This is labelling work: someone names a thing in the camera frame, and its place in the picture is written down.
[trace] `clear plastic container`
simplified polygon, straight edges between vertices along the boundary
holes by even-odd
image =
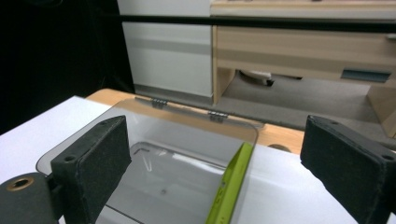
[[[50,174],[51,160],[95,124],[119,115],[127,118],[132,162],[106,209],[132,223],[205,223],[226,167],[243,143],[254,146],[257,139],[249,123],[131,99],[46,153],[37,170]]]

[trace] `black curtain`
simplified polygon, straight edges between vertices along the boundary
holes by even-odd
[[[3,2],[0,133],[73,95],[102,88],[134,92],[121,25],[98,16],[103,8],[119,13],[117,1]]]

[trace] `black foam block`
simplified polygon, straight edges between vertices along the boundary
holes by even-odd
[[[124,116],[104,120],[51,162],[67,223],[94,223],[131,163]]]
[[[396,154],[377,142],[308,116],[301,161],[359,223],[386,223],[396,211]]]

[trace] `white tabletop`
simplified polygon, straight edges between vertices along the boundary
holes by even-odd
[[[109,109],[72,97],[0,136],[0,182],[36,172],[40,157]],[[298,155],[256,146],[232,223],[356,223]],[[104,209],[98,223],[126,223]],[[396,223],[391,215],[388,223]]]

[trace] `floor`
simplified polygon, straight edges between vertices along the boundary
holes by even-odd
[[[396,149],[385,135],[366,94],[367,85],[273,75],[272,87],[236,73],[216,105],[210,99],[174,91],[137,87],[136,93],[247,119],[303,130],[308,115],[334,119],[382,145]]]

